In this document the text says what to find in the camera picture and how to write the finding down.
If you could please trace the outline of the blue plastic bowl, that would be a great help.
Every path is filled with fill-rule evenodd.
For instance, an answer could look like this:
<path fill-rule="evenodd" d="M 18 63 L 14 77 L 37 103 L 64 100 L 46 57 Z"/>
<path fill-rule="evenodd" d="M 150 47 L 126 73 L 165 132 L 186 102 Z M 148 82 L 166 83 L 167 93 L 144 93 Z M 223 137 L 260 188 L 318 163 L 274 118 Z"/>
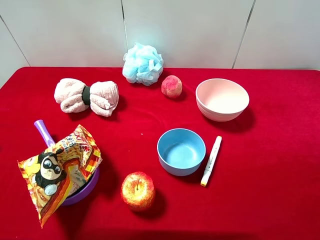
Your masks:
<path fill-rule="evenodd" d="M 193 174 L 206 155 L 203 139 L 194 131 L 174 128 L 161 135 L 157 142 L 157 154 L 161 166 L 178 177 Z"/>

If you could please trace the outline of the white yellow-capped marker pen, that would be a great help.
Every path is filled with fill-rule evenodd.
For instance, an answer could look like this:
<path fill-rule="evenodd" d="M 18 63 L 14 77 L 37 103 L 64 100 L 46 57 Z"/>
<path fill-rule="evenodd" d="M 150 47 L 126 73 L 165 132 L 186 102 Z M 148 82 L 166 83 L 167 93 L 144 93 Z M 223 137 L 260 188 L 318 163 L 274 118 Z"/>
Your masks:
<path fill-rule="evenodd" d="M 222 137 L 221 136 L 217 136 L 215 139 L 215 142 L 213 144 L 213 147 L 211 149 L 210 155 L 209 155 L 209 159 L 208 162 L 206 164 L 202 179 L 200 181 L 200 185 L 205 187 L 208 182 L 209 182 L 209 178 L 211 176 L 211 173 L 213 171 L 213 167 L 215 165 L 215 161 L 221 146 L 221 142 L 222 142 Z"/>

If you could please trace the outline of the red yellow apple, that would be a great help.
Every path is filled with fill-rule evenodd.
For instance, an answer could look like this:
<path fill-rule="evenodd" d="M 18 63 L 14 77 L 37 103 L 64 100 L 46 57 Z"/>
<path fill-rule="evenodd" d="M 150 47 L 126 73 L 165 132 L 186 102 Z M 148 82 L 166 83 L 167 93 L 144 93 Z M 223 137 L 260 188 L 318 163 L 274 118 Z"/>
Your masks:
<path fill-rule="evenodd" d="M 142 171 L 128 174 L 120 190 L 124 203 L 135 212 L 148 210 L 156 196 L 156 189 L 150 176 Z"/>

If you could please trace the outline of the red peach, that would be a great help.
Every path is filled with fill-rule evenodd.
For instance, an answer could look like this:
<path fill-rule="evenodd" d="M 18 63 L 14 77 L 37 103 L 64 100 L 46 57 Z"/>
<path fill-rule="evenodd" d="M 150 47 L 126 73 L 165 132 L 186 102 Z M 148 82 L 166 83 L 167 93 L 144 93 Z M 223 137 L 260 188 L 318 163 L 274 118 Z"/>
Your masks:
<path fill-rule="evenodd" d="M 175 75 L 167 76 L 161 84 L 161 92 L 168 98 L 178 98 L 183 90 L 182 81 Z"/>

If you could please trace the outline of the pink rolled towel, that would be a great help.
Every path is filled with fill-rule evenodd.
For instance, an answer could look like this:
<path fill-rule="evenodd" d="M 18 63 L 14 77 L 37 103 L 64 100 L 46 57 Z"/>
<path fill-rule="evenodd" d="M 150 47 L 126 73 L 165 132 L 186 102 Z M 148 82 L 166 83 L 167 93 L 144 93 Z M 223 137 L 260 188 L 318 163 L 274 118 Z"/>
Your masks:
<path fill-rule="evenodd" d="M 95 82 L 91 86 L 74 78 L 63 78 L 55 87 L 54 99 L 64 113 L 80 113 L 90 108 L 95 114 L 110 117 L 119 103 L 115 82 Z"/>

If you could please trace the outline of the blue mesh bath sponge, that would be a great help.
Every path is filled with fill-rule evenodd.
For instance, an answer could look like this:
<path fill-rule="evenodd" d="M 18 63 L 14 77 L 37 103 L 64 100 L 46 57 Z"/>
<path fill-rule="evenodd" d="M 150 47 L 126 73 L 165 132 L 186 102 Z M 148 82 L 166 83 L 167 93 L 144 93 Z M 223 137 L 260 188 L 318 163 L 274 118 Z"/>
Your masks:
<path fill-rule="evenodd" d="M 150 86 L 158 81 L 164 70 L 162 55 L 153 46 L 138 42 L 124 54 L 123 60 L 122 75 L 131 84 Z"/>

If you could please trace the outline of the pink plastic bowl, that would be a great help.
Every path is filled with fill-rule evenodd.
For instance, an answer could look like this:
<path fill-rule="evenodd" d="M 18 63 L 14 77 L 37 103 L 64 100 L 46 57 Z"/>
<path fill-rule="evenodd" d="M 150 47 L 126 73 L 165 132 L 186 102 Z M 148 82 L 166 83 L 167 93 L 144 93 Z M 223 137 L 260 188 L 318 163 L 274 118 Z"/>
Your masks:
<path fill-rule="evenodd" d="M 250 102 L 248 92 L 241 85 L 223 78 L 201 82 L 195 90 L 195 97 L 200 112 L 216 122 L 237 118 Z"/>

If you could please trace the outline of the purple toy frying pan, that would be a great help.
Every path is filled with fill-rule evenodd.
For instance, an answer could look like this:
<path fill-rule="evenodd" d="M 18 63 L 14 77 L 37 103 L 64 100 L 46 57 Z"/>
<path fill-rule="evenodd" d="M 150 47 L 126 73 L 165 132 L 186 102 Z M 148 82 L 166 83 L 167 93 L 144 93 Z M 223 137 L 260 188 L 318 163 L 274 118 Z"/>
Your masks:
<path fill-rule="evenodd" d="M 51 135 L 49 134 L 44 121 L 42 119 L 36 120 L 34 122 L 34 126 L 37 128 L 39 133 L 41 134 L 43 140 L 45 141 L 47 147 L 53 147 L 56 143 L 52 139 Z M 92 176 L 89 178 L 88 182 L 84 184 L 82 187 L 80 187 L 77 191 L 75 191 L 73 194 L 69 195 L 64 202 L 62 203 L 62 206 L 70 206 L 75 203 L 78 203 L 79 201 L 83 200 L 85 197 L 87 197 L 92 190 L 95 188 L 98 179 L 100 176 L 100 169 L 97 167 L 92 174 Z"/>

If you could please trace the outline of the red velvet tablecloth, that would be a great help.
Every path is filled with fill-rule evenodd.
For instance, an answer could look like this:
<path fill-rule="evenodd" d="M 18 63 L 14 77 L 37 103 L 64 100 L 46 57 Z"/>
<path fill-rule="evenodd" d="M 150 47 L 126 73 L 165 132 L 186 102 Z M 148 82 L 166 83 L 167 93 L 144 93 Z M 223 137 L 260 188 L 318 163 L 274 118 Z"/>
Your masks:
<path fill-rule="evenodd" d="M 168 68 L 183 91 L 166 98 L 161 83 L 130 84 L 121 68 L 23 67 L 0 90 L 0 237 L 3 240 L 317 240 L 320 237 L 320 73 L 317 70 Z M 87 85 L 114 81 L 120 99 L 110 117 L 90 109 L 66 114 L 54 100 L 60 79 Z M 197 86 L 208 79 L 241 85 L 249 105 L 235 119 L 205 117 Z M 39 224 L 18 161 L 83 125 L 101 151 L 100 176 L 80 202 Z M 176 177 L 159 163 L 157 142 L 174 128 L 190 129 L 211 150 L 222 137 L 206 187 L 205 164 Z M 155 199 L 133 211 L 121 197 L 127 175 L 151 177 Z"/>

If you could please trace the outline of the orange Oishi snack bag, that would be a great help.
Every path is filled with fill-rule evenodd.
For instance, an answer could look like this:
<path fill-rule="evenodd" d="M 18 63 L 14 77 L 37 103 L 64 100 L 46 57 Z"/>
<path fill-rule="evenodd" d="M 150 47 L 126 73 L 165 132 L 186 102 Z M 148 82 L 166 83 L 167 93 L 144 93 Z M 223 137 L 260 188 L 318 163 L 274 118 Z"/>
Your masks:
<path fill-rule="evenodd" d="M 102 160 L 93 136 L 79 124 L 53 146 L 18 163 L 41 226 L 89 182 Z"/>

